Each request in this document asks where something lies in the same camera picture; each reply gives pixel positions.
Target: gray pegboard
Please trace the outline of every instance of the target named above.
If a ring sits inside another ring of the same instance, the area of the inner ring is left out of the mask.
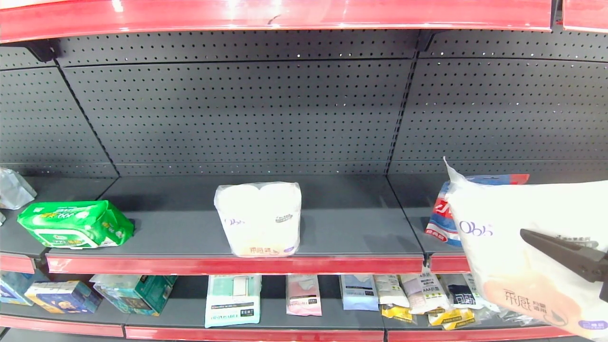
[[[346,161],[388,161],[409,70],[410,60],[273,61],[66,77],[117,164],[254,162],[266,173],[265,163],[325,161],[350,172]]]
[[[395,161],[608,159],[608,65],[420,60]]]
[[[418,30],[124,33],[62,38],[62,66],[151,62],[412,58]]]
[[[447,30],[435,35],[420,58],[529,58],[608,61],[607,35],[573,32]]]
[[[28,175],[116,175],[57,68],[2,71],[0,88],[1,163]]]

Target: red and blue package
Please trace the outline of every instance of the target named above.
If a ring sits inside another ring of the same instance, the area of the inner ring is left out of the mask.
[[[496,175],[496,176],[469,176],[467,180],[484,185],[506,185],[506,184],[525,184],[530,175],[527,174],[515,174],[515,175]],[[460,246],[460,237],[458,236],[458,230],[452,217],[449,204],[445,200],[447,190],[449,189],[450,182],[443,183],[437,201],[433,207],[433,213],[430,215],[429,224],[426,226],[424,232],[432,235],[448,245]]]

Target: green package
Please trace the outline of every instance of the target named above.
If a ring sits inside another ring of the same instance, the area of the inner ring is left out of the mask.
[[[109,201],[34,203],[17,222],[44,246],[74,250],[122,245],[134,229]]]

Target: black tongs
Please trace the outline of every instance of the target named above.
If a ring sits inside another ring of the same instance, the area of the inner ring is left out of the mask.
[[[521,229],[523,241],[561,263],[588,282],[604,282],[599,298],[608,302],[608,253],[556,237]]]

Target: white package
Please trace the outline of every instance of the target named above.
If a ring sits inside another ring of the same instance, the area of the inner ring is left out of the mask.
[[[394,274],[378,274],[374,276],[380,304],[410,307],[406,294],[401,288],[399,278]]]
[[[33,201],[36,195],[20,174],[0,167],[0,209],[19,209]]]
[[[410,302],[411,314],[420,315],[437,308],[445,311],[452,309],[452,304],[436,275],[424,272],[422,274],[402,274],[399,277],[407,300]]]
[[[448,166],[446,195],[480,294],[490,302],[570,333],[608,340],[601,282],[587,282],[520,236],[521,229],[608,249],[598,205],[608,181],[486,186]]]
[[[297,251],[302,211],[298,183],[222,185],[214,204],[234,255],[282,257]]]

